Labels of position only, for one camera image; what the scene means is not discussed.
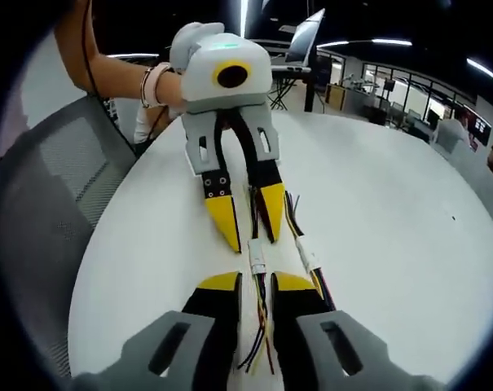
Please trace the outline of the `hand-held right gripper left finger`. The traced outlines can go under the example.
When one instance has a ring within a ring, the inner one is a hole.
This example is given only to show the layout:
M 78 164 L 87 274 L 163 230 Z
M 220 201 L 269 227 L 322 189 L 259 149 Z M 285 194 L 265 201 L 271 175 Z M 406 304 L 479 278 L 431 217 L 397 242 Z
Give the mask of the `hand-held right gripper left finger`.
M 99 373 L 73 377 L 75 390 L 225 390 L 239 340 L 242 274 L 204 279 L 171 310 L 124 343 Z

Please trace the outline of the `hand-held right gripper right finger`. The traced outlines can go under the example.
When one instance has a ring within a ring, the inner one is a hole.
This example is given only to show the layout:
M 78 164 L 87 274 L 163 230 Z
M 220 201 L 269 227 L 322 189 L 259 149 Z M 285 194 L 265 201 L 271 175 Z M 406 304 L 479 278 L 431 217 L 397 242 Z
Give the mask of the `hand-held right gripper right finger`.
M 287 390 L 442 390 L 390 358 L 388 345 L 342 310 L 330 310 L 311 281 L 271 275 L 273 341 Z

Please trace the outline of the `person's left hand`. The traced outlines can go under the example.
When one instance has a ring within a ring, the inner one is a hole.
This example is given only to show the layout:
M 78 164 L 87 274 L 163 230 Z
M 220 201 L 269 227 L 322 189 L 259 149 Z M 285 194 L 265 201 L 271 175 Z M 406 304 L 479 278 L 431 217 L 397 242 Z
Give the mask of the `person's left hand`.
M 159 80 L 160 100 L 175 111 L 184 112 L 186 103 L 182 95 L 182 78 L 175 72 L 165 72 Z

